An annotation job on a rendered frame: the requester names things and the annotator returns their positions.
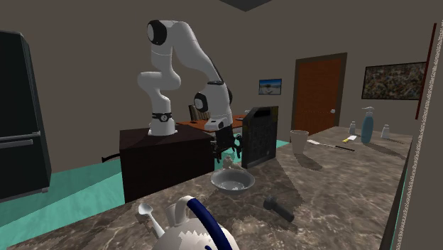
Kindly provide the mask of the orange table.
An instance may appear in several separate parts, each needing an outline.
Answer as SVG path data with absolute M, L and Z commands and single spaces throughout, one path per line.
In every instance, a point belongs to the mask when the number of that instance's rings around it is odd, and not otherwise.
M 233 124 L 232 124 L 232 128 L 233 128 L 233 133 L 234 134 L 239 134 L 241 133 L 242 130 L 242 119 L 245 118 L 246 115 L 242 114 L 242 115 L 234 115 L 233 116 Z M 203 132 L 209 133 L 209 134 L 214 134 L 215 131 L 209 131 L 209 130 L 205 130 L 204 129 L 204 125 L 207 123 L 206 120 L 197 120 L 197 121 L 182 121 L 182 122 L 177 122 L 177 124 L 180 125 L 188 125 L 191 126 L 195 129 L 199 129 L 202 130 Z

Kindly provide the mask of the black refrigerator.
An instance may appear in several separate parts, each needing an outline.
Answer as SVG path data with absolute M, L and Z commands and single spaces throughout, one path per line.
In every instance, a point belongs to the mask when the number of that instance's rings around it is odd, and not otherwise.
M 0 31 L 0 202 L 47 192 L 51 173 L 29 44 Z

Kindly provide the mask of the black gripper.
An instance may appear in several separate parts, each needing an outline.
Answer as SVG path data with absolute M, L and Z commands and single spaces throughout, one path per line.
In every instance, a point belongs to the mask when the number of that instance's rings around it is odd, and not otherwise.
M 215 141 L 211 141 L 212 153 L 219 163 L 222 160 L 222 153 L 226 148 L 231 148 L 236 153 L 237 158 L 241 157 L 243 150 L 243 139 L 241 134 L 234 136 L 232 125 L 215 131 Z

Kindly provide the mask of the small white figure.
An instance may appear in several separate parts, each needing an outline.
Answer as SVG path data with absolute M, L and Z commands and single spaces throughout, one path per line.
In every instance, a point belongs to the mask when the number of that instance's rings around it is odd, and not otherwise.
M 231 156 L 226 156 L 223 160 L 222 164 L 223 169 L 235 169 L 235 170 L 243 170 L 241 165 L 235 163 Z

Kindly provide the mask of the striped chair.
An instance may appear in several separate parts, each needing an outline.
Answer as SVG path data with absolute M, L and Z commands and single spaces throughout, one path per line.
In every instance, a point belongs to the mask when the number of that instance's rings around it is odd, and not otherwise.
M 192 121 L 208 120 L 208 119 L 210 119 L 210 113 L 209 112 L 201 112 L 193 104 L 189 105 L 188 108 L 189 108 L 189 111 L 190 111 L 190 117 L 191 117 Z

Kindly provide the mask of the large dark wall picture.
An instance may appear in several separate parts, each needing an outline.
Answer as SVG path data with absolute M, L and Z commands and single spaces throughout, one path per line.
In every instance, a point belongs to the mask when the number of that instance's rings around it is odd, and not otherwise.
M 365 68 L 362 99 L 418 100 L 426 62 L 374 65 Z

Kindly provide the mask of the dark robot stand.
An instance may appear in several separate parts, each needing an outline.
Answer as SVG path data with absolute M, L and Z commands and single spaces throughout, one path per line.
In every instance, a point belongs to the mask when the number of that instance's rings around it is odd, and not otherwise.
M 179 125 L 170 136 L 148 128 L 120 131 L 119 153 L 126 203 L 214 170 L 212 136 Z

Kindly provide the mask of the beige cup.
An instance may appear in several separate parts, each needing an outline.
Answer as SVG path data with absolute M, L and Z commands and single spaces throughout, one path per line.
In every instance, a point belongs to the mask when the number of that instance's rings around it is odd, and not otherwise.
M 291 130 L 290 131 L 290 142 L 292 144 L 292 152 L 294 154 L 303 154 L 309 132 L 303 130 Z

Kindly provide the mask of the small landscape wall picture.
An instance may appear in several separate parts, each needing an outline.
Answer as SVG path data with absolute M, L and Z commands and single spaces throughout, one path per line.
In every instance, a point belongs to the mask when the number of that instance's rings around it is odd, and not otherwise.
M 258 93 L 261 95 L 281 95 L 282 80 L 259 80 Z

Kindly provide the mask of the brown door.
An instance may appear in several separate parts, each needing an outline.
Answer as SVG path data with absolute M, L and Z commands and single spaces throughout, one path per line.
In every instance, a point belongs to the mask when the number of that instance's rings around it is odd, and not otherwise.
M 295 61 L 292 130 L 312 135 L 339 125 L 346 61 L 346 53 Z

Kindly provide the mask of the grey bowl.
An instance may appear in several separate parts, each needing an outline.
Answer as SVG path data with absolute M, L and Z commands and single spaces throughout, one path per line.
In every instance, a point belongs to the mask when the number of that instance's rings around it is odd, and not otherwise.
M 245 170 L 220 169 L 210 178 L 211 184 L 226 195 L 240 195 L 255 184 L 255 178 Z

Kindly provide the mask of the black cylindrical flashlight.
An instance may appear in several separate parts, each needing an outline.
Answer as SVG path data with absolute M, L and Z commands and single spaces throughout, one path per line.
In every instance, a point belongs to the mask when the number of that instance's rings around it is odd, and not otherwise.
M 292 222 L 295 218 L 293 212 L 278 204 L 277 199 L 272 195 L 269 195 L 265 198 L 265 200 L 263 201 L 263 207 L 266 210 L 272 210 L 276 212 L 288 222 Z

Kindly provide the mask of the blue pump bottle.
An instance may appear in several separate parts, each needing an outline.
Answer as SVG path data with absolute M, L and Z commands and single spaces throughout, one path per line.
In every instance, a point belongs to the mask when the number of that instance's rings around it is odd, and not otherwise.
M 361 127 L 361 142 L 369 143 L 373 133 L 373 107 L 365 107 L 366 115 Z

